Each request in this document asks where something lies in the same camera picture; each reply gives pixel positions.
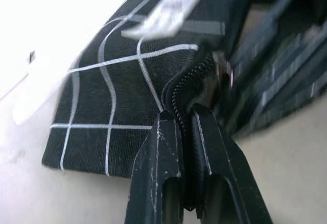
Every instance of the black plaid fabric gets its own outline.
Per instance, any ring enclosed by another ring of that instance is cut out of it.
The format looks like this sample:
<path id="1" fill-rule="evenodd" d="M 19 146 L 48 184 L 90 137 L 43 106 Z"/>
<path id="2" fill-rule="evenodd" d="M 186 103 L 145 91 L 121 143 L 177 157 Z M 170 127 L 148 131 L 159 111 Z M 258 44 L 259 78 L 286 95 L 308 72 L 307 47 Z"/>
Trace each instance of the black plaid fabric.
<path id="1" fill-rule="evenodd" d="M 159 1 L 127 0 L 81 54 L 63 88 L 44 165 L 130 177 L 135 155 L 165 107 L 166 84 L 204 41 L 230 54 L 249 7 L 249 0 L 200 0 L 175 37 L 142 42 L 141 55 L 148 55 L 140 58 L 138 41 L 121 30 L 138 25 Z"/>

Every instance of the zipper teeth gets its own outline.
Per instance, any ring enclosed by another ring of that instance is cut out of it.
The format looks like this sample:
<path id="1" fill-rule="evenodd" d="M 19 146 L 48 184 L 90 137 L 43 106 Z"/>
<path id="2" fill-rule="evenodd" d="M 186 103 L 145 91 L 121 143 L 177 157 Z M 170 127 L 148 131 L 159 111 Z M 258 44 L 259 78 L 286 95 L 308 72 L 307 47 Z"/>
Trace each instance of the zipper teeth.
<path id="1" fill-rule="evenodd" d="M 182 93 L 190 88 L 190 85 L 194 81 L 203 79 L 215 68 L 211 54 L 208 53 L 202 62 L 196 64 L 176 85 L 172 95 L 172 107 L 177 117 L 177 123 L 179 124 L 182 141 L 186 138 L 186 118 L 183 116 L 183 108 L 179 106 L 179 99 Z"/>

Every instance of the fabric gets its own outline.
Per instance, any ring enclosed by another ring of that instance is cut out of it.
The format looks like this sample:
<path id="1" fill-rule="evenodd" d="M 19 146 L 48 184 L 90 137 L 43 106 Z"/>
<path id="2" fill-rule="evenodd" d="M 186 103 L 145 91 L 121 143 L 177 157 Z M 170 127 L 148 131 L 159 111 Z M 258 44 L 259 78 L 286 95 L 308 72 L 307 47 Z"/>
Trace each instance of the fabric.
<path id="1" fill-rule="evenodd" d="M 200 0 L 173 38 L 121 36 L 160 0 L 127 0 L 80 55 L 63 88 L 42 163 L 130 177 L 135 155 L 160 111 L 166 84 L 204 41 L 232 52 L 249 0 Z"/>

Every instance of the checkered pattern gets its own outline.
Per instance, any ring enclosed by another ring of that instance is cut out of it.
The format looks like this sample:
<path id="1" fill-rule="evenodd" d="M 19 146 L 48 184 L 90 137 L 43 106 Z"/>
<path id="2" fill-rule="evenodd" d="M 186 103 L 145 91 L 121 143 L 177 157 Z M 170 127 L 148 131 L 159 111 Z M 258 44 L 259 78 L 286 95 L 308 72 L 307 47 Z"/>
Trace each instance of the checkered pattern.
<path id="1" fill-rule="evenodd" d="M 136 153 L 160 111 L 162 92 L 206 41 L 229 54 L 249 0 L 200 0 L 177 36 L 123 38 L 159 0 L 127 0 L 69 72 L 42 163 L 130 177 Z"/>

